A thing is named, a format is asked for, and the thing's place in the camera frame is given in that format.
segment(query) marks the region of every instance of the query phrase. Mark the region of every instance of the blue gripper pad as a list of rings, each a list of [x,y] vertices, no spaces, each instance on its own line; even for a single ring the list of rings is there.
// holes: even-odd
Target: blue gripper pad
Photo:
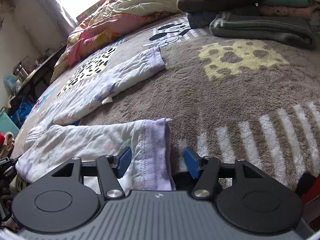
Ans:
[[[119,158],[118,167],[114,170],[115,175],[118,179],[122,178],[127,171],[132,159],[131,148],[126,150],[126,152]]]
[[[192,178],[199,179],[203,171],[199,168],[197,158],[194,157],[188,148],[184,149],[183,158]]]

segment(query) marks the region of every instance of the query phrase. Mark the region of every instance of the wall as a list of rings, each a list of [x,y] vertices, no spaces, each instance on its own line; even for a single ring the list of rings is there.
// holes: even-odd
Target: wall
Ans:
[[[1,4],[1,10],[8,8],[6,3]],[[7,103],[9,93],[3,83],[3,77],[12,73],[14,67],[29,56],[34,62],[40,53],[33,45],[28,35],[14,21],[12,12],[1,14],[4,18],[0,30],[0,108]]]
[[[46,11],[37,0],[8,0],[14,5],[16,23],[28,33],[41,54],[50,48],[56,51],[61,43],[66,44],[68,37],[63,37]]]

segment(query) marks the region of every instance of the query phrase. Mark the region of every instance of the yellow patch with black spots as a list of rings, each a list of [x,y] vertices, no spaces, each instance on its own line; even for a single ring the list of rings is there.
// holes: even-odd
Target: yellow patch with black spots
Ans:
[[[204,66],[206,75],[211,80],[213,77],[222,79],[225,74],[222,70],[230,70],[230,74],[241,72],[240,67],[259,69],[260,66],[271,67],[274,64],[289,64],[274,49],[265,49],[266,43],[260,40],[229,40],[215,42],[202,46],[199,58],[211,60]]]

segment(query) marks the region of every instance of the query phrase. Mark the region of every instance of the gray curtain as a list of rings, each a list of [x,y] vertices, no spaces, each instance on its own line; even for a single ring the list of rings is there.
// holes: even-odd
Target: gray curtain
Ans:
[[[60,0],[38,0],[45,11],[50,16],[51,20],[61,31],[62,35],[68,37],[69,34],[77,26],[75,20],[61,5]]]

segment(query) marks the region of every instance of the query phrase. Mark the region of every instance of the black and white cartoon character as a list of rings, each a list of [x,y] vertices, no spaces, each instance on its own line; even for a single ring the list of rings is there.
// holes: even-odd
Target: black and white cartoon character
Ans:
[[[168,24],[168,25],[162,26],[158,29],[158,31],[163,31],[163,32],[153,35],[152,37],[149,38],[149,41],[153,41],[153,42],[143,44],[142,46],[143,47],[145,46],[165,47],[181,39],[183,35],[185,35],[189,30],[191,30],[189,22],[183,22],[179,24]],[[168,33],[174,33],[174,36],[170,37]]]

